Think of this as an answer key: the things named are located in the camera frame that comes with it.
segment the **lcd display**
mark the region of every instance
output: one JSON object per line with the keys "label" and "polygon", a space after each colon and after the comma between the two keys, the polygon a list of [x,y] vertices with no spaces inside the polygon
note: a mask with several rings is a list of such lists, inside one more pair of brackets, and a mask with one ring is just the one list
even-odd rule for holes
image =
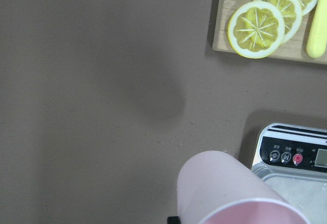
{"label": "lcd display", "polygon": [[318,149],[315,166],[327,168],[327,150]]}

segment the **cutting board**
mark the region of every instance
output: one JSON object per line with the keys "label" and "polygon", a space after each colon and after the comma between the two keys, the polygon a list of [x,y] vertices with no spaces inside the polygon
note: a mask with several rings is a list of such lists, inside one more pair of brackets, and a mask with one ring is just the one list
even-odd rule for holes
{"label": "cutting board", "polygon": [[[213,49],[220,52],[235,52],[227,39],[227,26],[230,17],[243,4],[252,0],[219,0]],[[327,64],[327,52],[320,58],[313,59],[306,52],[308,35],[314,16],[314,10],[302,19],[298,32],[285,44],[281,45],[269,57]]]}

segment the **pink cup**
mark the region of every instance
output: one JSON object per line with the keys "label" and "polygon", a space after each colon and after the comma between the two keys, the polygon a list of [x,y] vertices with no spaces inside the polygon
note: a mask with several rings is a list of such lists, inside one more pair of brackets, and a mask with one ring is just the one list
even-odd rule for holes
{"label": "pink cup", "polygon": [[177,179],[181,224],[310,224],[229,154],[199,153]]}

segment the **knife handle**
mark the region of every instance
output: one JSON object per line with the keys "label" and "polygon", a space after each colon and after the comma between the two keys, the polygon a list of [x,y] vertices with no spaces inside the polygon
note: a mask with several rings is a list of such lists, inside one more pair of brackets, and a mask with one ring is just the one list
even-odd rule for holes
{"label": "knife handle", "polygon": [[327,0],[318,0],[316,12],[313,17],[307,53],[312,58],[321,57],[327,46]]}

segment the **kitchen scale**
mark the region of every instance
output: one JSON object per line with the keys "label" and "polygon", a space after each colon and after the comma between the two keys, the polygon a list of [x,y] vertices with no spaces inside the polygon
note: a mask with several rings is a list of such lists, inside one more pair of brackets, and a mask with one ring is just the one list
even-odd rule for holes
{"label": "kitchen scale", "polygon": [[251,170],[312,224],[326,224],[327,130],[283,123],[265,127]]}

